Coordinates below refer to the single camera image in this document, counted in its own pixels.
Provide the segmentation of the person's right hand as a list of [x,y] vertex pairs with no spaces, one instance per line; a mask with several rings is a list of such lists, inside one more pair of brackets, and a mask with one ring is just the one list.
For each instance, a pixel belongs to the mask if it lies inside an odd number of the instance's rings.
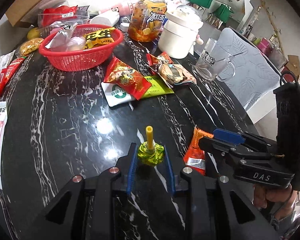
[[291,185],[286,189],[267,189],[255,184],[253,205],[265,209],[270,202],[280,203],[282,207],[275,213],[274,217],[277,220],[282,220],[293,212],[297,195],[298,192],[292,190]]

